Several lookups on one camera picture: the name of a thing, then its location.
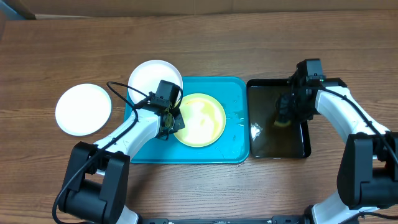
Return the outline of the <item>green yellow sponge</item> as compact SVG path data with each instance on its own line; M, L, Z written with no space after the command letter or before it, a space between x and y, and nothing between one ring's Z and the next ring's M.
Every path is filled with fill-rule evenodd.
M291 121L280 121L280 120L275 120L274 121L274 126L279 127L279 128L286 128L291 125Z

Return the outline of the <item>yellow plate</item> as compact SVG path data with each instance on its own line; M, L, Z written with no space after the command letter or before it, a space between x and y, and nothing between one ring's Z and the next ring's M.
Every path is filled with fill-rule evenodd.
M226 113L221 103L204 93L184 96L180 112L185 127L174 136L186 146L209 146L221 137L226 127Z

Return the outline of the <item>white plate with stain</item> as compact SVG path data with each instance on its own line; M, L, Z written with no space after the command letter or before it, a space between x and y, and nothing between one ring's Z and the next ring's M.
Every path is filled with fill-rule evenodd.
M55 120L62 131L86 136L100 130L111 116L112 102L98 85L84 83L67 90L55 107Z

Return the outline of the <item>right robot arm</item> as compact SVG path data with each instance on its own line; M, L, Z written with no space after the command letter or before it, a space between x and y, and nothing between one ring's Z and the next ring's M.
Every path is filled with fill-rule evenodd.
M357 223L397 205L397 133L359 106L339 78L287 81L276 103L276 126L324 116L345 143L337 190L305 212L309 223Z

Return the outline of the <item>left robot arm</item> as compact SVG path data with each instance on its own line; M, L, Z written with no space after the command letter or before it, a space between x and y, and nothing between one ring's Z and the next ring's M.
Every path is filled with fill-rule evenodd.
M81 223L140 223L126 206L131 158L149 140L168 139L183 128L179 110L182 92L149 93L134 103L132 118L94 144L78 142L72 149L62 188L52 207Z

